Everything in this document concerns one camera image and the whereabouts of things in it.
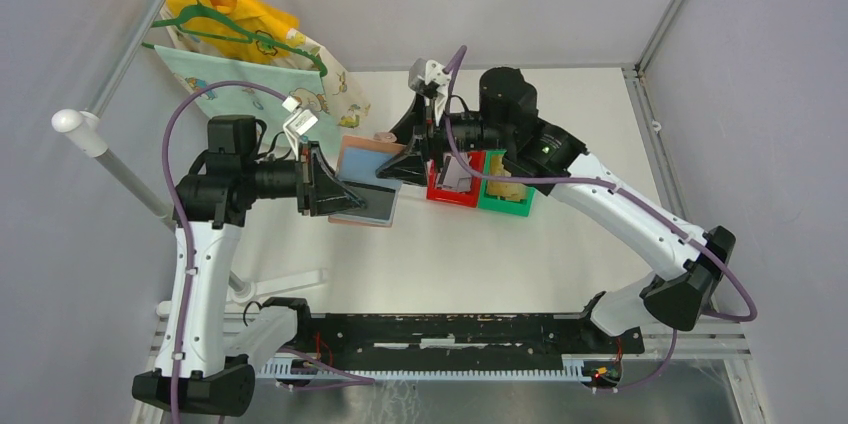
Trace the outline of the tan leather card holder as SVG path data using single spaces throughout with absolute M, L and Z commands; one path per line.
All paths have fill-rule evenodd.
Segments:
M 377 170 L 403 149 L 403 145 L 393 142 L 344 136 L 337 160 L 337 176 L 366 201 L 366 206 L 331 215 L 328 221 L 335 224 L 391 227 L 401 183 L 379 178 Z

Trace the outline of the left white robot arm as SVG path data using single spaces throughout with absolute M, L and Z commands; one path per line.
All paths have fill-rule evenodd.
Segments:
M 207 125 L 208 144 L 175 186 L 177 269 L 165 339 L 152 370 L 135 376 L 134 399 L 170 412 L 240 417 L 258 372 L 285 346 L 306 349 L 314 338 L 303 298 L 269 298 L 258 316 L 227 342 L 225 308 L 235 250 L 248 211 L 260 199 L 294 198 L 299 213 L 328 216 L 366 206 L 339 180 L 316 141 L 297 159 L 262 159 L 249 115 Z

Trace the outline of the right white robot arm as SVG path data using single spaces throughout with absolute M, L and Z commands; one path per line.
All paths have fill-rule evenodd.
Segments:
M 403 150 L 379 178 L 427 186 L 447 154 L 500 151 L 504 182 L 522 184 L 588 216 L 652 269 L 645 278 L 602 292 L 577 326 L 580 344 L 602 352 L 625 331 L 648 323 L 694 329 L 725 275 L 735 245 L 724 227 L 685 222 L 625 184 L 573 134 L 539 115 L 536 88 L 516 68 L 496 67 L 479 80 L 479 108 L 452 113 L 455 72 L 418 60 L 408 74 L 415 97 L 392 128 Z

